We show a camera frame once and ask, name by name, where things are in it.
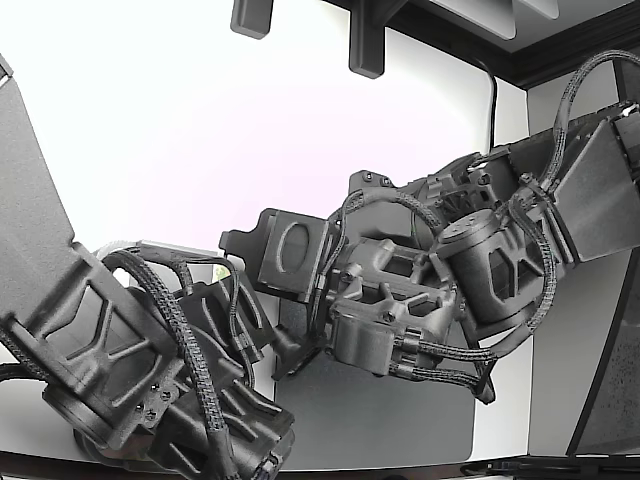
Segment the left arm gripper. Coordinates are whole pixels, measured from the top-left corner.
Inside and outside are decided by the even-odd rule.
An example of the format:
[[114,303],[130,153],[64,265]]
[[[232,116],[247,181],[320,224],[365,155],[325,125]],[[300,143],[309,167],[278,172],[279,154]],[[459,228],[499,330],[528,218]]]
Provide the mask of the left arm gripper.
[[[236,316],[242,324],[236,326],[236,330],[239,334],[250,337],[256,349],[261,351],[275,340],[275,334],[244,272],[239,273],[239,280]],[[231,277],[212,284],[198,282],[193,287],[193,293],[181,297],[178,302],[192,325],[213,337],[236,361],[240,361],[241,355],[232,342],[229,325],[231,283]]]

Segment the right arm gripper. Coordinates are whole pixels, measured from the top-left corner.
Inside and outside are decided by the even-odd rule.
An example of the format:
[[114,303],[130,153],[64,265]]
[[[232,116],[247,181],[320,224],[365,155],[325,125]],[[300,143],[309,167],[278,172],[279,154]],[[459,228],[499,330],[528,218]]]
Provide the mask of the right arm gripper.
[[243,260],[261,293],[308,303],[337,228],[323,218],[267,209],[250,231],[224,231],[219,248]]

